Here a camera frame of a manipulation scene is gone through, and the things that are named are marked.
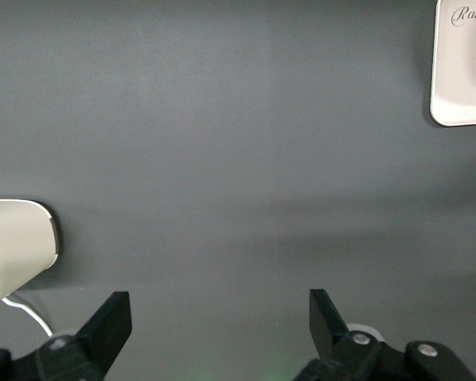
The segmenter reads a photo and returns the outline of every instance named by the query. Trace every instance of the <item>gray table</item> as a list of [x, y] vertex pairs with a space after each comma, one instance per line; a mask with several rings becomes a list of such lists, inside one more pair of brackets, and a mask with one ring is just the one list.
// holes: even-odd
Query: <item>gray table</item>
[[[476, 374], [476, 126], [430, 117], [431, 0], [0, 2], [0, 197], [65, 253], [55, 329], [129, 290], [108, 380], [285, 380], [310, 288]], [[0, 346], [45, 340], [0, 304]]]

